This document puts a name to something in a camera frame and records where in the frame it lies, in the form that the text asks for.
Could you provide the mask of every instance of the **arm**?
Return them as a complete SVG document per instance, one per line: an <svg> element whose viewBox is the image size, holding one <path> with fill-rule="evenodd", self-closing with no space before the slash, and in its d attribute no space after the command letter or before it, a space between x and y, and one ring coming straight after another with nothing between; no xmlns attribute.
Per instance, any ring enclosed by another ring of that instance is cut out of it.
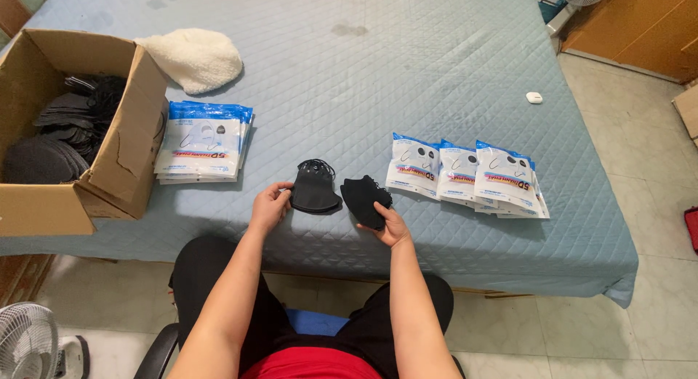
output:
<svg viewBox="0 0 698 379"><path fill-rule="evenodd" d="M289 182L274 183L255 198L247 232L206 298L168 379L237 378L257 295L262 245L290 209L291 187Z"/></svg>
<svg viewBox="0 0 698 379"><path fill-rule="evenodd" d="M385 218L385 229L373 231L391 250L390 322L395 340L395 357L401 379L461 379L417 261L414 243L405 221L393 209L378 202L376 211Z"/></svg>

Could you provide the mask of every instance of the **black pants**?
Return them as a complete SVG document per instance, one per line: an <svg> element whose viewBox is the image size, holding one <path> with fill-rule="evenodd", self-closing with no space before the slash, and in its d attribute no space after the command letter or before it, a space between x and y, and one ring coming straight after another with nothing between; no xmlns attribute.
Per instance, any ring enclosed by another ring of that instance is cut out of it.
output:
<svg viewBox="0 0 698 379"><path fill-rule="evenodd" d="M211 289L230 261L237 245L219 237L189 241L174 264L170 286L179 311L179 347L186 342ZM443 279L425 275L441 331L446 332L453 313L453 292ZM392 328L390 285L382 285L354 311L336 336L297 334L284 307L260 275L249 329L240 352L240 374L274 352L297 346L334 348L361 357L384 379L398 379Z"/></svg>

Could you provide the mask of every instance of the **red shirt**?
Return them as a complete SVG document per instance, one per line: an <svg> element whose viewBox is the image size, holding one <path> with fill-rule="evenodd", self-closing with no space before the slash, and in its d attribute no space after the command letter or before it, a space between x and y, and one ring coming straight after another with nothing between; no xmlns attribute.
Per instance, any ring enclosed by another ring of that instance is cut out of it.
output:
<svg viewBox="0 0 698 379"><path fill-rule="evenodd" d="M288 348L265 357L240 379L380 379L363 359L330 348Z"/></svg>

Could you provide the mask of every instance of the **white fleece hat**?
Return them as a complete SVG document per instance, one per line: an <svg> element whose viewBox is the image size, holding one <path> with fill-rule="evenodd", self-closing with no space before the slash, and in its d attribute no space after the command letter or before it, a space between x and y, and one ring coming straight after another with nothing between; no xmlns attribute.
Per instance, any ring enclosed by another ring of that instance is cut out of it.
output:
<svg viewBox="0 0 698 379"><path fill-rule="evenodd" d="M187 94L218 89L242 70L240 53L230 38L217 31L177 29L164 36L134 41L143 46Z"/></svg>

